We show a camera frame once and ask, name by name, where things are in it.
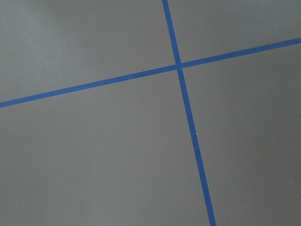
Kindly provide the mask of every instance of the blue tape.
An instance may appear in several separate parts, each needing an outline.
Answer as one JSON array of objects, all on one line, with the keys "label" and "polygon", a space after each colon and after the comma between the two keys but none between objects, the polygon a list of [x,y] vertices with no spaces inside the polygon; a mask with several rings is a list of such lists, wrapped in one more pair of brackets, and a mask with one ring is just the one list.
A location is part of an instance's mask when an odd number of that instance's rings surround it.
[{"label": "blue tape", "polygon": [[95,88],[95,87],[99,87],[99,86],[113,84],[116,82],[137,79],[137,78],[155,75],[155,74],[159,74],[159,73],[163,73],[163,72],[169,72],[169,71],[173,71],[175,69],[176,69],[176,66],[171,65],[171,66],[160,67],[160,68],[152,69],[152,70],[148,70],[148,71],[123,75],[123,76],[119,76],[119,77],[115,77],[115,78],[111,78],[111,79],[95,81],[95,82],[91,82],[91,83],[87,83],[87,84],[83,84],[83,85],[68,87],[68,88],[64,88],[64,89],[58,89],[58,90],[54,90],[54,91],[50,91],[50,92],[46,92],[46,93],[40,93],[40,94],[28,96],[28,97],[23,97],[23,98],[18,98],[18,99],[14,99],[14,100],[1,102],[0,107],[7,107],[7,106],[17,105],[17,104],[21,104],[21,103],[25,103],[25,102],[29,102],[29,101],[33,101],[33,100],[44,99],[47,97],[54,97],[54,96],[62,95],[65,93],[76,92],[76,91],[80,91],[80,90],[84,90],[84,89],[91,89],[91,88]]},{"label": "blue tape", "polygon": [[210,223],[210,226],[216,226],[214,211],[213,211],[212,202],[211,202],[210,193],[209,193],[209,187],[208,187],[208,183],[207,183],[207,179],[206,179],[201,151],[200,151],[200,148],[198,145],[198,137],[197,137],[196,129],[194,126],[193,115],[192,115],[191,106],[190,106],[190,102],[189,102],[188,91],[187,91],[187,87],[186,87],[186,83],[185,83],[185,77],[184,77],[184,73],[183,73],[183,69],[182,69],[180,53],[179,53],[179,49],[178,49],[178,45],[177,45],[177,41],[176,41],[176,37],[175,37],[175,33],[174,33],[174,26],[173,26],[173,22],[172,22],[171,15],[170,15],[168,1],[162,0],[162,3],[163,3],[166,22],[167,22],[167,26],[168,26],[169,37],[170,37],[171,45],[172,45],[173,52],[174,52],[174,60],[175,60],[176,66],[177,66],[177,72],[178,72],[182,97],[183,97],[183,101],[184,101],[184,106],[185,106],[189,130],[190,130],[190,136],[191,136],[191,140],[192,140],[192,144],[193,144],[194,154],[195,154],[196,160],[197,160],[198,173],[199,173],[199,177],[201,180],[201,185],[202,185],[203,194],[204,194],[204,198],[205,198],[205,204],[206,204],[207,214],[208,214],[208,218],[209,218],[209,223]]},{"label": "blue tape", "polygon": [[285,46],[296,45],[296,44],[300,44],[300,43],[301,43],[301,38],[276,42],[276,43],[272,43],[269,45],[258,46],[258,47],[254,47],[254,48],[247,48],[247,49],[243,49],[243,50],[239,50],[239,51],[235,51],[235,52],[231,52],[231,53],[226,53],[226,54],[221,54],[221,55],[217,55],[217,56],[211,56],[211,57],[206,57],[206,58],[202,58],[202,59],[198,59],[198,60],[188,61],[186,63],[182,63],[182,67],[185,68],[185,67],[192,67],[192,66],[196,66],[196,65],[208,64],[208,63],[211,63],[214,61],[225,60],[225,59],[234,58],[234,57],[240,57],[240,56],[244,56],[244,55],[263,52],[263,51],[281,48],[281,47],[285,47]]}]

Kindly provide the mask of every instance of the gray surface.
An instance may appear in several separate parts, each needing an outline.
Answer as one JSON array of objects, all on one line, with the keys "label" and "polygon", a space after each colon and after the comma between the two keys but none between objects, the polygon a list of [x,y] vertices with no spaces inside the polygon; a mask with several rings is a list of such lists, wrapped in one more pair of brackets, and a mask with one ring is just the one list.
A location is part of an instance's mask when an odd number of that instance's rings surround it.
[{"label": "gray surface", "polygon": [[208,225],[176,72],[0,119],[1,226]]},{"label": "gray surface", "polygon": [[184,70],[218,225],[301,223],[301,46]]},{"label": "gray surface", "polygon": [[0,101],[172,64],[160,0],[0,1]]},{"label": "gray surface", "polygon": [[299,0],[171,0],[183,62],[301,37]]}]

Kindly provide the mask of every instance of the blue stripe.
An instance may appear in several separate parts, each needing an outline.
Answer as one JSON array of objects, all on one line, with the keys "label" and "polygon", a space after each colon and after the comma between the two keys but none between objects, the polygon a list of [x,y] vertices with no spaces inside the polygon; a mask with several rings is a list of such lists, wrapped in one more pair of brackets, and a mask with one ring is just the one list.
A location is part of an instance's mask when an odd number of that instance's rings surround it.
[{"label": "blue stripe", "polygon": [[171,66],[161,67],[161,68],[152,69],[152,70],[148,70],[148,71],[144,71],[144,72],[123,75],[123,76],[119,76],[116,78],[95,81],[95,82],[91,82],[91,83],[87,83],[87,84],[83,84],[83,85],[64,88],[64,89],[58,89],[58,90],[54,90],[54,91],[50,91],[50,92],[46,92],[46,93],[40,93],[40,94],[28,96],[28,97],[23,97],[23,98],[18,98],[18,99],[14,99],[14,100],[1,102],[0,107],[7,107],[10,105],[17,105],[17,104],[21,104],[21,103],[25,103],[25,102],[29,102],[29,101],[33,101],[33,100],[39,100],[39,99],[44,99],[47,97],[58,96],[58,95],[65,94],[65,93],[76,92],[76,91],[80,91],[80,90],[84,90],[84,89],[91,89],[91,88],[95,88],[95,87],[99,87],[99,86],[113,84],[116,82],[137,79],[137,78],[154,75],[154,74],[159,74],[159,73],[163,73],[163,72],[169,72],[169,71],[173,71],[175,69],[176,69],[176,66],[171,65]]},{"label": "blue stripe", "polygon": [[181,64],[181,60],[180,60],[180,53],[178,50],[176,37],[175,37],[175,33],[174,33],[173,22],[171,19],[167,0],[162,0],[162,2],[163,2],[166,22],[167,22],[167,26],[168,26],[170,41],[171,41],[171,45],[172,45],[173,52],[174,52],[174,60],[177,65],[177,72],[178,72],[182,97],[183,97],[183,101],[184,101],[184,106],[185,106],[189,130],[190,130],[190,136],[191,136],[191,140],[192,140],[192,144],[193,144],[194,154],[195,154],[196,160],[197,160],[198,173],[199,173],[199,177],[201,180],[201,185],[202,185],[203,194],[204,194],[204,198],[205,198],[209,223],[210,223],[210,226],[216,226],[214,211],[213,211],[213,207],[212,207],[208,183],[207,183],[206,174],[205,174],[205,169],[204,169],[204,165],[203,165],[201,151],[200,151],[200,148],[198,145],[198,137],[197,137],[196,129],[194,126],[193,115],[192,115],[192,111],[191,111],[191,106],[190,106],[190,102],[189,102],[184,73],[183,73],[182,64]]},{"label": "blue stripe", "polygon": [[225,60],[225,59],[234,58],[234,57],[240,57],[240,56],[244,56],[244,55],[263,52],[263,51],[267,51],[267,50],[271,50],[271,49],[275,49],[275,48],[281,48],[281,47],[285,47],[285,46],[296,45],[296,44],[300,44],[300,43],[301,43],[301,38],[276,42],[276,43],[272,43],[269,45],[258,46],[258,47],[254,47],[254,48],[247,48],[244,50],[239,50],[239,51],[235,51],[235,52],[231,52],[231,53],[225,53],[225,54],[221,54],[221,55],[217,55],[217,56],[211,56],[211,57],[206,57],[206,58],[202,58],[202,59],[198,59],[198,60],[188,61],[186,63],[182,63],[182,67],[185,68],[185,67],[192,67],[192,66],[196,66],[196,65],[208,64],[208,63],[211,63],[214,61]]}]

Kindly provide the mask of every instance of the vertical blue line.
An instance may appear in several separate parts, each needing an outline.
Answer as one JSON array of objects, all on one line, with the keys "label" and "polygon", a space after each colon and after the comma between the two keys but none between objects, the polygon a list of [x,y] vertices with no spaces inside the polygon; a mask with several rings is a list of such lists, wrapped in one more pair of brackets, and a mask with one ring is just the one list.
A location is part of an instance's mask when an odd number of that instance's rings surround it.
[{"label": "vertical blue line", "polygon": [[187,87],[186,87],[186,83],[185,83],[185,77],[184,77],[184,73],[183,73],[183,69],[182,69],[177,41],[175,38],[174,26],[173,26],[173,22],[172,22],[171,15],[170,15],[168,1],[162,0],[162,2],[163,2],[166,22],[167,22],[167,26],[168,26],[170,41],[171,41],[171,45],[173,48],[174,60],[175,60],[176,66],[177,66],[178,77],[179,77],[180,87],[181,87],[181,91],[182,91],[182,97],[183,97],[183,101],[184,101],[186,116],[187,116],[189,130],[190,130],[190,136],[191,136],[191,140],[192,140],[192,144],[193,144],[194,154],[195,154],[196,160],[197,160],[198,173],[199,173],[201,185],[203,188],[203,194],[204,194],[204,198],[205,198],[209,223],[210,223],[210,226],[216,226],[212,202],[211,202],[209,188],[208,188],[208,183],[207,183],[207,179],[206,179],[206,175],[205,175],[205,169],[204,169],[204,165],[203,165],[201,151],[200,151],[200,148],[198,145],[198,137],[197,137],[196,129],[194,126],[191,106],[190,106]]}]

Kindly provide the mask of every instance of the gray floor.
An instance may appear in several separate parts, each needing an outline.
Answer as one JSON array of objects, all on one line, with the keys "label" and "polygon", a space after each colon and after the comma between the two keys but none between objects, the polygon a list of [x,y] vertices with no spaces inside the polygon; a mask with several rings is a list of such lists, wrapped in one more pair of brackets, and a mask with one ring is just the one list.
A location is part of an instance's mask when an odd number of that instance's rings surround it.
[{"label": "gray floor", "polygon": [[[301,37],[299,1],[169,1],[181,60]],[[217,225],[301,224],[301,45],[185,68]],[[3,0],[0,102],[174,65],[162,2]],[[0,109],[1,226],[208,226],[176,71]]]}]

